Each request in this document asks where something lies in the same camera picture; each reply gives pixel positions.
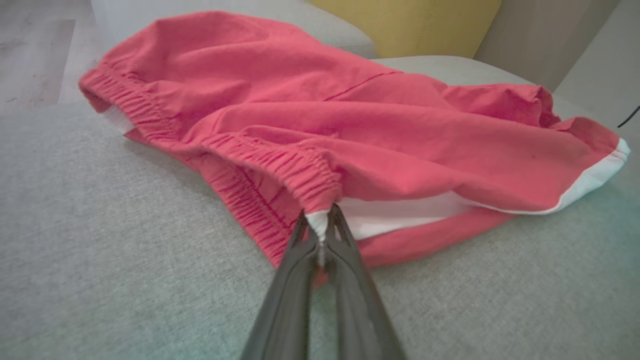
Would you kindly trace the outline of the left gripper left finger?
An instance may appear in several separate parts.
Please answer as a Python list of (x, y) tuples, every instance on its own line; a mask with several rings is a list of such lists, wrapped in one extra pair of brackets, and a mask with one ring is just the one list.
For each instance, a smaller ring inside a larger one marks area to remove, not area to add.
[(306, 360), (319, 241), (300, 213), (240, 358)]

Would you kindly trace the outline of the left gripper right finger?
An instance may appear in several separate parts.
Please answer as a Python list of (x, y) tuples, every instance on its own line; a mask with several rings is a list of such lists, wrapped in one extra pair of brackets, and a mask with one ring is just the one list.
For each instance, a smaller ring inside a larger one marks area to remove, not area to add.
[(326, 265), (336, 296), (339, 360), (405, 360), (402, 343), (336, 203), (327, 219)]

